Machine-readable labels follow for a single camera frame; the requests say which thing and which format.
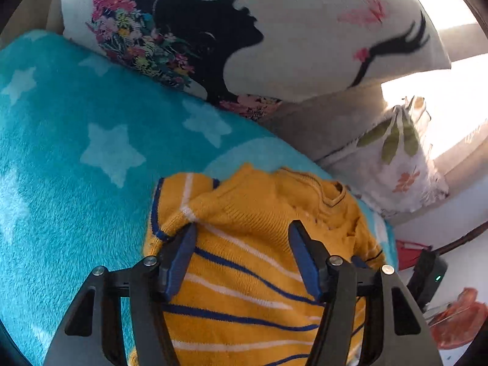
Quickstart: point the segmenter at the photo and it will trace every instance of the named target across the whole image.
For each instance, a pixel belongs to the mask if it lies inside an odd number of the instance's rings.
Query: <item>green leaf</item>
[[[391,164],[393,157],[396,155],[398,149],[398,142],[400,141],[400,131],[396,123],[396,116],[393,118],[395,121],[391,127],[391,132],[383,143],[383,149],[381,150],[382,161],[389,165]]]
[[[419,151],[419,141],[417,140],[416,130],[409,118],[402,114],[403,147],[409,156],[414,156]]]
[[[377,141],[378,139],[381,139],[386,133],[388,127],[390,126],[390,123],[391,119],[387,119],[386,121],[379,123],[369,132],[366,132],[364,135],[362,135],[362,137],[359,138],[357,147],[364,147],[368,144],[371,144],[372,142]]]

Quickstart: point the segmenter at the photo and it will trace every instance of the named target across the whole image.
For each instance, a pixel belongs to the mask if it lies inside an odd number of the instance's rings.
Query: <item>yellow sweater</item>
[[[197,248],[164,317],[182,365],[304,365],[323,307],[308,295],[289,242],[301,220],[330,254],[360,256],[372,268],[381,248],[352,195],[337,182],[244,165],[222,183],[202,174],[161,179],[143,253],[157,255],[189,222]],[[358,299],[350,355],[362,341]],[[135,352],[131,364],[137,364]]]

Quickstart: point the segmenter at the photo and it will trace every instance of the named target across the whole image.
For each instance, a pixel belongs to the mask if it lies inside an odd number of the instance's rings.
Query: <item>metal screw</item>
[[[381,270],[383,271],[383,273],[385,273],[386,275],[391,275],[395,272],[395,269],[389,265],[389,264],[384,264],[382,267],[381,267]]]
[[[97,276],[97,277],[102,275],[104,272],[105,272],[105,267],[103,265],[99,265],[98,267],[95,267],[92,270],[92,274]]]
[[[330,256],[329,263],[338,267],[339,265],[342,265],[343,260],[341,256]]]
[[[148,267],[152,267],[157,262],[158,262],[158,259],[155,256],[147,256],[144,259],[144,265],[146,265]]]

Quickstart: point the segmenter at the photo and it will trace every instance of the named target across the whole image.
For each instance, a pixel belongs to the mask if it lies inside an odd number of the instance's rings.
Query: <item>butterfly print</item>
[[[366,0],[366,9],[352,9],[337,17],[338,22],[347,22],[353,25],[369,27],[373,24],[382,24],[388,15],[382,0]]]

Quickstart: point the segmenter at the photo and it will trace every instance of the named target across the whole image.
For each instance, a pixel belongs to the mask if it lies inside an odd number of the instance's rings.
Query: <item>printed cushion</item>
[[[330,175],[267,130],[54,34],[0,51],[0,320],[34,366],[90,270],[141,258],[161,177],[242,164]],[[390,264],[391,228],[364,203]],[[131,350],[124,303],[125,348]]]
[[[326,156],[321,166],[383,217],[413,212],[444,199],[449,191],[429,157],[429,122],[424,98],[413,97],[404,106],[390,109],[371,130]]]
[[[72,41],[252,119],[280,100],[450,67],[418,0],[62,0],[62,8]]]

